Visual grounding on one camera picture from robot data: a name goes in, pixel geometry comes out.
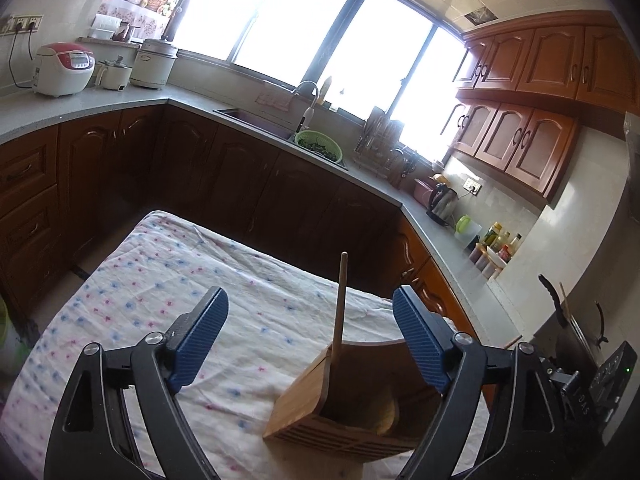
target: electric kettle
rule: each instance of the electric kettle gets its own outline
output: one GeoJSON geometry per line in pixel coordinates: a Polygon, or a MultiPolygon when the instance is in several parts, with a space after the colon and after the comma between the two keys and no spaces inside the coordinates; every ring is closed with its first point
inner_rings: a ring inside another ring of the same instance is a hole
{"type": "Polygon", "coordinates": [[[440,225],[448,225],[447,219],[453,213],[457,203],[458,194],[447,184],[438,184],[429,197],[427,215],[440,225]]]}

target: pink container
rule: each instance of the pink container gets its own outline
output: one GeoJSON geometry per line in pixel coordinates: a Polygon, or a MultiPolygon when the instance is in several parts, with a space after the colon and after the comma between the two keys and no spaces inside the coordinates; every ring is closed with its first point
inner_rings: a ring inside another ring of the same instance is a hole
{"type": "Polygon", "coordinates": [[[423,206],[429,206],[429,197],[433,192],[433,188],[423,181],[415,179],[414,198],[420,202],[423,206]]]}

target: countertop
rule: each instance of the countertop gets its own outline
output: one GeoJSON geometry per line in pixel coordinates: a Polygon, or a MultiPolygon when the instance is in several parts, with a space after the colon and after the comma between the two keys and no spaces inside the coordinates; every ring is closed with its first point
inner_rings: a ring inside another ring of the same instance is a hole
{"type": "Polygon", "coordinates": [[[175,86],[159,90],[129,86],[123,92],[91,88],[60,98],[51,98],[30,90],[16,92],[0,99],[0,144],[64,121],[123,108],[159,104],[171,104],[189,110],[257,137],[399,206],[440,267],[482,342],[501,346],[518,336],[508,314],[487,287],[486,279],[453,237],[452,229],[433,222],[426,215],[424,207],[411,195],[393,188],[386,180],[377,178],[348,158],[345,158],[345,165],[349,171],[290,142],[220,114],[218,110],[233,107],[223,102],[175,86]]]}

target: rice cooker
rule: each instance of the rice cooker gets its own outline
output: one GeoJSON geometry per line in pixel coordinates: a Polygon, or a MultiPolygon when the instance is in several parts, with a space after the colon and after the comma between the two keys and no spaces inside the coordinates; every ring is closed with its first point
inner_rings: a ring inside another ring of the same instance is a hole
{"type": "Polygon", "coordinates": [[[162,88],[178,59],[178,48],[163,40],[145,40],[136,55],[129,81],[146,88],[162,88]]]}
{"type": "Polygon", "coordinates": [[[41,46],[33,60],[31,87],[41,94],[59,97],[83,90],[94,72],[94,53],[78,43],[41,46]]]}

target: wooden stick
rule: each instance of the wooden stick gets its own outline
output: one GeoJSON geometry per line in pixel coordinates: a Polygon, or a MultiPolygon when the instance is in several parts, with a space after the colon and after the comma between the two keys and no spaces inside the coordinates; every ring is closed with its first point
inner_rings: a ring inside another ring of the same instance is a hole
{"type": "Polygon", "coordinates": [[[503,345],[502,348],[504,348],[505,350],[508,350],[513,345],[515,345],[518,341],[520,341],[520,339],[522,339],[522,334],[520,334],[518,337],[514,338],[511,342],[507,343],[506,345],[503,345]]]}
{"type": "Polygon", "coordinates": [[[340,255],[340,277],[338,278],[338,301],[335,305],[334,344],[331,350],[331,364],[335,366],[342,348],[342,327],[344,326],[344,300],[347,294],[347,253],[340,255]]]}

